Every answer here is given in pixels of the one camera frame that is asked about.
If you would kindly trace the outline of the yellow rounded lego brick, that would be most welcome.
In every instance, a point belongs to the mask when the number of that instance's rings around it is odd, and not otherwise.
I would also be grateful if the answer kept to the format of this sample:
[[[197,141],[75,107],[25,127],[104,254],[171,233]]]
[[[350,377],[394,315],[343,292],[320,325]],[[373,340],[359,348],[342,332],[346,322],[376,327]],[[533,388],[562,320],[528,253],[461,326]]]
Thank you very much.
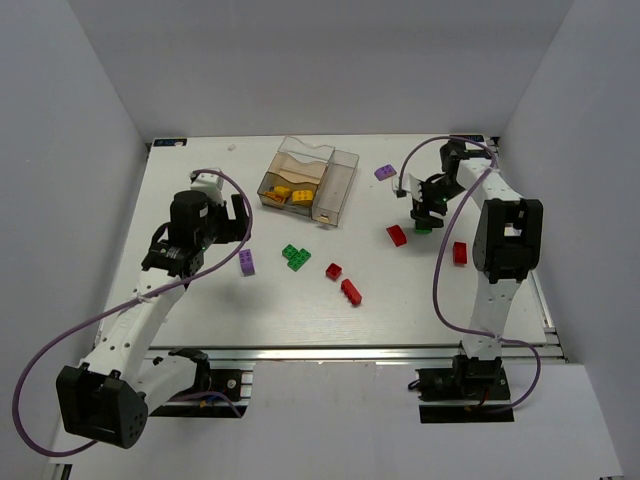
[[[312,190],[295,190],[291,194],[291,203],[296,206],[310,207],[314,201]]]

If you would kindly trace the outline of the green 2x4 lego brick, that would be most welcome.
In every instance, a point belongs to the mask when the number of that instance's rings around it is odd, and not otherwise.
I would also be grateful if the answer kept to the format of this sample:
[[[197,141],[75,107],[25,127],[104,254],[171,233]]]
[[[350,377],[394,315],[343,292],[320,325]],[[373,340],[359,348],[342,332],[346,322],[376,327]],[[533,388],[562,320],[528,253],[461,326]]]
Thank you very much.
[[[309,259],[311,253],[306,249],[295,250],[287,262],[287,266],[297,272]]]

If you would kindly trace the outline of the yellow upside-down lego brick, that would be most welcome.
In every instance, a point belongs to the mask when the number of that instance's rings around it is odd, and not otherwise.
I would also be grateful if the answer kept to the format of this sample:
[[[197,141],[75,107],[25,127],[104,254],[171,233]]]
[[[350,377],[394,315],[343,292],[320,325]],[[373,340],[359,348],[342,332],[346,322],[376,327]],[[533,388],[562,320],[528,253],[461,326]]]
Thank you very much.
[[[265,192],[264,196],[270,199],[271,201],[276,202],[277,204],[286,203],[286,199],[284,197],[276,195],[274,192]]]

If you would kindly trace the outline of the yellow 2x4 lego brick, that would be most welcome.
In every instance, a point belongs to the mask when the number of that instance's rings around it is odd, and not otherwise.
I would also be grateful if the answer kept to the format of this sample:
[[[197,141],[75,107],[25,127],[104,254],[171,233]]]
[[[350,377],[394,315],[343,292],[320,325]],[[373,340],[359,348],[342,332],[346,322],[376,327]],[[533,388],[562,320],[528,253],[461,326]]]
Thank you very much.
[[[290,188],[288,188],[288,187],[285,187],[285,186],[275,186],[273,188],[273,193],[277,197],[280,197],[280,198],[283,198],[283,199],[288,199],[292,194],[292,190]]]

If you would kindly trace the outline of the green 2x2 lego brick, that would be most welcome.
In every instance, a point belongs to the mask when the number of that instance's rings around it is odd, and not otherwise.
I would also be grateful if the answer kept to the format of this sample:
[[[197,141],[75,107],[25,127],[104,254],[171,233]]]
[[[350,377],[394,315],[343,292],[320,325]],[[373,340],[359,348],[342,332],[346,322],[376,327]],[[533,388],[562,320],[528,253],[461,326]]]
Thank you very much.
[[[282,256],[287,260],[291,260],[298,253],[299,253],[298,249],[291,244],[286,245],[282,250]]]

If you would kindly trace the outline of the red curved lego brick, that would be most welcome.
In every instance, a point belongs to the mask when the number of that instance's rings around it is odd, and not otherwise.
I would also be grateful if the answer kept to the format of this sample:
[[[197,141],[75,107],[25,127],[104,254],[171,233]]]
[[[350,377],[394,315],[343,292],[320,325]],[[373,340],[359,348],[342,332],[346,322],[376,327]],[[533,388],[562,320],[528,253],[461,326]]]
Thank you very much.
[[[387,227],[386,232],[396,247],[400,247],[407,244],[406,234],[404,233],[403,229],[399,225],[392,225]]]

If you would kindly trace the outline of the red 2x2 lego brick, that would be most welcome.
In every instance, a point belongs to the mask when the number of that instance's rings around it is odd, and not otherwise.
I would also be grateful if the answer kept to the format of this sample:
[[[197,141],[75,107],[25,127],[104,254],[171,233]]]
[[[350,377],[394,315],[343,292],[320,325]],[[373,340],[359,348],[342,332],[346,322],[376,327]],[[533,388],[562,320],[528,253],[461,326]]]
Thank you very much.
[[[336,263],[331,263],[325,270],[325,275],[332,281],[336,281],[342,274],[342,267]]]

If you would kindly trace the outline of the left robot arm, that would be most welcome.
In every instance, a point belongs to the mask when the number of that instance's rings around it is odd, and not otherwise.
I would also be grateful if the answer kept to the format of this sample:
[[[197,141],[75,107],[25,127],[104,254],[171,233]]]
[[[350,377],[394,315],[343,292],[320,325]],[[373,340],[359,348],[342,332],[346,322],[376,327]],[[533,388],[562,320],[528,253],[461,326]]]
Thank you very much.
[[[228,176],[198,169],[189,178],[189,188],[173,197],[168,222],[152,236],[129,305],[114,312],[111,327],[80,364],[64,367],[56,379],[69,434],[128,449],[151,413],[213,384],[208,356],[194,348],[174,348],[152,366],[143,365],[170,311],[194,280],[209,273],[206,250],[215,244],[242,246],[250,237],[245,194],[236,192],[229,201],[222,196]]]

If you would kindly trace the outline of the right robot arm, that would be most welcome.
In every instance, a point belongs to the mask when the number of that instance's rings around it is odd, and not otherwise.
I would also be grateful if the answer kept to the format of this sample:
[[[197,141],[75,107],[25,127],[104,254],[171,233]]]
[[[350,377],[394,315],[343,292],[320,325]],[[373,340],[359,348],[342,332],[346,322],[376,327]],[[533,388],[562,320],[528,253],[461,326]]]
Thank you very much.
[[[425,180],[409,178],[411,218],[419,231],[443,228],[433,288],[438,288],[444,253],[464,205],[472,200],[480,209],[471,256],[478,272],[478,288],[467,327],[448,321],[459,332],[467,358],[493,361],[508,341],[504,330],[520,285],[540,258],[543,205],[510,187],[497,166],[495,152],[468,137],[441,135],[422,142],[424,147],[442,140],[441,171]]]

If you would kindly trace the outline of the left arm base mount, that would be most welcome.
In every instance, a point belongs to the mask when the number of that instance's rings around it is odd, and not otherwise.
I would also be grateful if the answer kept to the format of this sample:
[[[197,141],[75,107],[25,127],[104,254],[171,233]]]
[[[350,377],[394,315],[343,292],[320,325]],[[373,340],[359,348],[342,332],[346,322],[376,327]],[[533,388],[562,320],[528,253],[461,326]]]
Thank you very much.
[[[246,413],[253,385],[253,367],[217,360],[204,351],[170,350],[150,360],[153,368],[168,360],[184,360],[194,367],[191,384],[152,410],[151,417],[241,419]]]

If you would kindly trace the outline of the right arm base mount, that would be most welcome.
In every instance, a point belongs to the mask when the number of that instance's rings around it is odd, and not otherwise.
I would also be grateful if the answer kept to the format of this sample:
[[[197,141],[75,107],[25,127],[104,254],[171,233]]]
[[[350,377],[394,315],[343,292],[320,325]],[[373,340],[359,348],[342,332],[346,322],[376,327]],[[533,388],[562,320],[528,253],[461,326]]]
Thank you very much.
[[[459,354],[446,368],[422,368],[407,385],[418,395],[423,424],[512,423],[511,393],[502,359]]]

